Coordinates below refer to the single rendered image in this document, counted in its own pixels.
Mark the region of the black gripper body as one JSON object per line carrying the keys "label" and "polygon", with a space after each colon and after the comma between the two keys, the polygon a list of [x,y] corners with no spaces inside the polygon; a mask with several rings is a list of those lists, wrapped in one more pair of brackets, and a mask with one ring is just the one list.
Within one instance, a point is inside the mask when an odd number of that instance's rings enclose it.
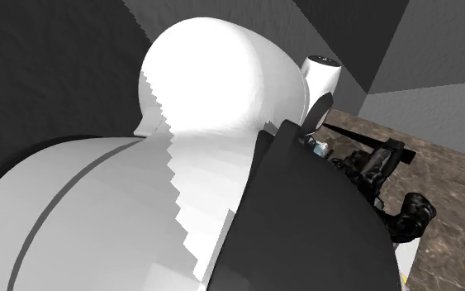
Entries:
{"label": "black gripper body", "polygon": [[330,163],[342,171],[369,202],[374,202],[384,182],[400,163],[404,145],[389,138],[370,154],[364,150],[354,150],[344,159],[330,159]]}

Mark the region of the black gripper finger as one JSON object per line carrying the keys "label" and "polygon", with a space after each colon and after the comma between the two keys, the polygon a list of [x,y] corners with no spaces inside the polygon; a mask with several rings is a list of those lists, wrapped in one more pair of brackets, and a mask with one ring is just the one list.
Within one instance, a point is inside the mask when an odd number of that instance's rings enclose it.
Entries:
{"label": "black gripper finger", "polygon": [[408,243],[422,237],[436,215],[436,208],[421,193],[408,193],[396,215],[378,212],[393,243]]}

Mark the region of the white flat object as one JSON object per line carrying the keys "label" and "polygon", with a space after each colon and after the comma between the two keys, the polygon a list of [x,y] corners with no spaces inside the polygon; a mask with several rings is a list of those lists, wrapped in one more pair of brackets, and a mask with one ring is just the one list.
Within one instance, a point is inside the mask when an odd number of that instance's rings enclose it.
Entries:
{"label": "white flat object", "polygon": [[399,276],[401,281],[401,291],[410,291],[406,286],[407,280],[410,276],[410,270],[415,261],[415,256],[420,244],[420,238],[415,238],[411,242],[395,244],[395,255],[399,269]]}

